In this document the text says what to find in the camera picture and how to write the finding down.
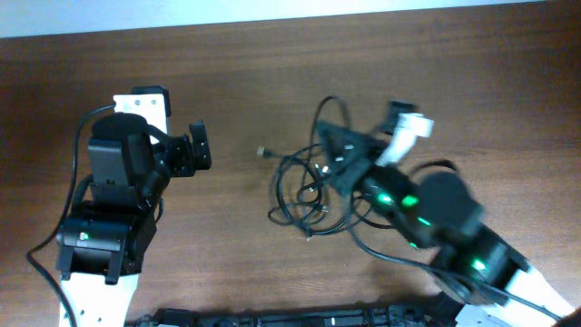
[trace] brown table surface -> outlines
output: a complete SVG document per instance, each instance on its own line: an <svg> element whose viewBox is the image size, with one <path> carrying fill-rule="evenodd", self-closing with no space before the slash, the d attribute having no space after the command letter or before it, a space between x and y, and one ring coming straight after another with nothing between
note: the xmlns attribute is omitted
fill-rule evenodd
<svg viewBox="0 0 581 327"><path fill-rule="evenodd" d="M438 291L347 234L307 243L267 220L277 162L256 148L305 145L327 94L347 99L359 130L390 98L419 104L436 124L405 166L454 160L486 224L581 305L580 13L551 2L0 40L0 324L57 324L58 301L25 251L62 210L79 118L145 84L171 91L173 134L204 119L213 167L166 190L128 318ZM80 165L89 172L85 146ZM385 253L433 254L394 232L359 232ZM52 243L37 255L52 273L56 254Z"/></svg>

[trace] wooden table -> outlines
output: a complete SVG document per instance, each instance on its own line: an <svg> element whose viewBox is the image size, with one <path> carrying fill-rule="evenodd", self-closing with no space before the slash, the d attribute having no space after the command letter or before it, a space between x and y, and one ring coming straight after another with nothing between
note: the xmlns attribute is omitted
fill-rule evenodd
<svg viewBox="0 0 581 327"><path fill-rule="evenodd" d="M347 234L307 243L267 220L277 163L256 148L305 145L327 94L347 99L358 130L390 98L419 104L436 124L406 167L454 160L486 223L581 305L580 14L551 2L0 40L0 324L56 325L58 301L25 251L58 220L79 118L145 84L169 88L172 134L204 119L213 167L166 190L128 318L438 291ZM84 146L80 165L89 172ZM394 232L359 232L385 253L433 254ZM52 243L37 255L54 274L56 254Z"/></svg>

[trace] green light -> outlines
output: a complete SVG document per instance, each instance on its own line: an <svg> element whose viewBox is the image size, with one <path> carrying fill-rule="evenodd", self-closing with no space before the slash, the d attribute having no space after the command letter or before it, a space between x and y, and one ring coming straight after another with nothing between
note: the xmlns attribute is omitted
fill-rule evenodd
<svg viewBox="0 0 581 327"><path fill-rule="evenodd" d="M423 223L423 224L425 224L426 226L431 226L431 225L432 225L432 223L430 223L429 221L425 220L425 219L424 219L424 218L422 218L422 217L418 217L418 220L419 220L419 222L420 222L420 223Z"/></svg>
<svg viewBox="0 0 581 327"><path fill-rule="evenodd" d="M403 205L406 208L412 207L416 204L418 204L418 198L413 195L408 195L405 198L403 198L403 200L401 200L401 205Z"/></svg>
<svg viewBox="0 0 581 327"><path fill-rule="evenodd" d="M472 268L474 268L478 271L483 271L483 270L487 269L487 266L484 263L482 263L479 259L476 259L472 263Z"/></svg>
<svg viewBox="0 0 581 327"><path fill-rule="evenodd" d="M381 203L385 203L385 204L392 204L393 203L393 199L391 199L391 197L389 195L387 195L386 193L382 193L378 196L378 200Z"/></svg>

